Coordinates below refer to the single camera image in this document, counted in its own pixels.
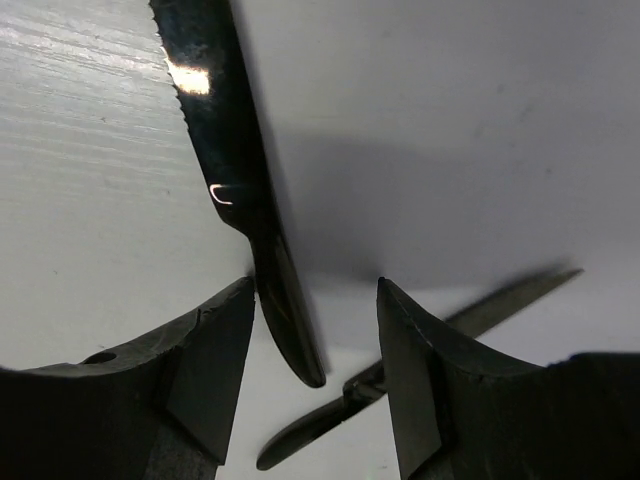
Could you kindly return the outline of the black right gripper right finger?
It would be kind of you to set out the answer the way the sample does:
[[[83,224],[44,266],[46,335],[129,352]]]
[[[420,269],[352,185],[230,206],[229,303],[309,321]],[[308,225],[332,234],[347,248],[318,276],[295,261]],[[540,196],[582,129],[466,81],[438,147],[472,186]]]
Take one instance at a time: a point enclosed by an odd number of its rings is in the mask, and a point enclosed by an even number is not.
[[[405,479],[635,479],[639,356],[546,367],[496,351],[380,279],[377,315]]]

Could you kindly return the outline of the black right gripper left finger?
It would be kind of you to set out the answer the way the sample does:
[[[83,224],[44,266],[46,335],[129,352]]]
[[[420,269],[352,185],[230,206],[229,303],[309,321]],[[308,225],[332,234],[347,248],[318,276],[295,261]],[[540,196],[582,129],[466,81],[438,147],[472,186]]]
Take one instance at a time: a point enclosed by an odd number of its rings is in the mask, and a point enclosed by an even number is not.
[[[225,463],[255,313],[241,278],[81,363],[1,372],[5,479],[212,479]]]

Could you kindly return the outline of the black knife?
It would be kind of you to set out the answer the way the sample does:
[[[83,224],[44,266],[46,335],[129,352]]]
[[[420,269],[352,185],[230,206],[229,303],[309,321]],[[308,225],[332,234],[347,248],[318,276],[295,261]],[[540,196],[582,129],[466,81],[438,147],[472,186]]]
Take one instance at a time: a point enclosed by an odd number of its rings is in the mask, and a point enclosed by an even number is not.
[[[247,237],[272,338],[307,386],[326,383],[301,283],[288,248],[228,1],[149,4],[210,198]]]
[[[536,272],[507,283],[444,319],[477,338],[584,272],[582,268]],[[387,394],[383,362],[378,360],[346,380],[341,395],[307,413],[274,435],[261,449],[256,468],[267,471],[335,429]]]

